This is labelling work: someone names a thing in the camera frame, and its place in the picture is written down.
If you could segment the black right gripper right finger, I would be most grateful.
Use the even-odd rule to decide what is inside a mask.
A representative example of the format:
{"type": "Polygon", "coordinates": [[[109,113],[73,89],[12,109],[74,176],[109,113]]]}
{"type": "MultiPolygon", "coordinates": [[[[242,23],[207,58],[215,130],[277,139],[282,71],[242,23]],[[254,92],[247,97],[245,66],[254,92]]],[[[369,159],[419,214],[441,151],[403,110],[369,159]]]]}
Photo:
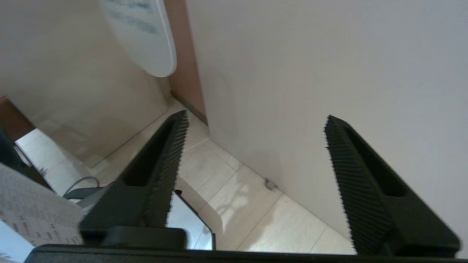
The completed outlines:
{"type": "Polygon", "coordinates": [[[366,140],[333,115],[324,127],[359,255],[456,255],[461,240],[366,140]]]}

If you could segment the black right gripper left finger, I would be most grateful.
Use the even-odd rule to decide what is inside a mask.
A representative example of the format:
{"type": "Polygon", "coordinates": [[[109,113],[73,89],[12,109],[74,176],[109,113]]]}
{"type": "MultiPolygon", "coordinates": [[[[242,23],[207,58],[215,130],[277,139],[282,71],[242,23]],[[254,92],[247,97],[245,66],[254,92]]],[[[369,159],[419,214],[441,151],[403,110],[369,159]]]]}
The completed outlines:
{"type": "Polygon", "coordinates": [[[189,121],[170,115],[80,222],[87,245],[122,245],[166,228],[189,121]]]}

